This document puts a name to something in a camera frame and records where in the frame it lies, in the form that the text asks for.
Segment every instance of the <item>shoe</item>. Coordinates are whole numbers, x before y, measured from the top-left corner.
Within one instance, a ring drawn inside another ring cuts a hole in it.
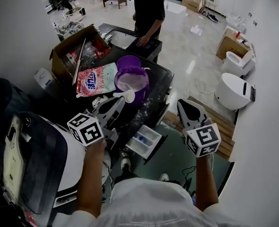
[[[124,158],[122,158],[121,163],[120,163],[121,170],[123,168],[125,168],[126,165],[128,166],[128,169],[129,169],[129,172],[130,172],[131,171],[131,161],[130,161],[129,158],[124,157]]]
[[[169,180],[169,176],[166,173],[163,173],[159,178],[159,181],[161,182],[167,182],[168,180]]]

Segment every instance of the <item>detergent bag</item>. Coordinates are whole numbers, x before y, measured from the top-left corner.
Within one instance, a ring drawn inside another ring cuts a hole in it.
[[[117,73],[115,63],[87,69],[78,73],[77,96],[93,96],[114,91],[114,78]]]

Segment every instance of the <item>white spoon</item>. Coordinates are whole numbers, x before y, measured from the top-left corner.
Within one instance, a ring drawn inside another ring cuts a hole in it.
[[[114,97],[123,96],[128,104],[132,103],[135,100],[135,92],[133,90],[127,90],[122,93],[113,93]]]

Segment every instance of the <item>wooden plank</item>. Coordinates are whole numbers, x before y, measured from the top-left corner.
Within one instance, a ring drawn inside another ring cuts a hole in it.
[[[225,148],[223,148],[223,147],[221,147],[221,146],[219,146],[219,148],[218,148],[217,151],[220,151],[221,153],[223,153],[224,155],[226,155],[226,156],[228,156],[228,157],[230,157],[230,155],[231,155],[231,152],[230,152],[230,151],[228,151],[227,149],[225,149]]]
[[[229,158],[230,158],[230,157],[226,156],[225,154],[221,153],[219,150],[216,151],[215,153],[218,154],[223,159],[229,160]]]
[[[180,122],[179,117],[170,111],[166,112],[162,120],[183,129],[183,125]]]
[[[226,130],[223,126],[221,126],[220,124],[217,125],[220,133],[226,134],[227,136],[229,136],[231,139],[233,137],[233,133],[230,132],[229,130]]]
[[[226,134],[220,134],[221,140],[225,141],[226,143],[228,143],[229,145],[231,145],[232,147],[234,146],[235,142]]]
[[[217,113],[216,111],[214,111],[213,109],[209,108],[208,106],[204,105],[202,102],[198,101],[197,99],[189,96],[188,97],[188,100],[191,100],[201,106],[203,106],[205,108],[205,110],[208,112],[208,113],[211,113],[213,114],[214,116],[216,116],[218,119],[222,120],[223,122],[225,122],[226,124],[228,124],[229,126],[231,127],[235,127],[235,125],[229,121],[228,119],[226,119],[225,117],[221,116],[219,113]]]
[[[220,124],[222,127],[224,127],[226,130],[234,133],[235,127],[231,127],[230,125],[226,124],[222,120],[218,119],[216,116],[214,116],[212,113],[208,112],[209,117],[217,124]]]
[[[229,151],[231,151],[231,152],[232,152],[232,150],[233,150],[233,147],[232,147],[231,145],[229,145],[228,143],[224,142],[223,140],[221,140],[220,145],[221,145],[223,148],[225,148],[225,149],[227,149],[227,150],[229,150]]]

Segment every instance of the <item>purple container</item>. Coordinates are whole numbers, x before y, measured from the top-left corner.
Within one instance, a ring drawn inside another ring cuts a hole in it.
[[[133,56],[133,55],[126,55],[121,57],[117,63],[117,69],[121,70],[123,68],[129,67],[129,66],[141,66],[141,61],[138,57]]]
[[[132,103],[129,104],[129,105],[138,105],[138,104],[140,104],[144,101],[145,94],[149,89],[148,74],[146,73],[146,71],[144,69],[142,69],[141,67],[138,67],[138,66],[129,66],[127,68],[123,68],[123,69],[119,70],[118,73],[115,76],[115,79],[114,79],[114,84],[115,84],[115,87],[116,87],[116,91],[118,93],[123,92],[117,86],[118,79],[126,73],[142,75],[142,76],[144,76],[144,79],[146,81],[146,85],[141,90],[135,92],[135,99]]]

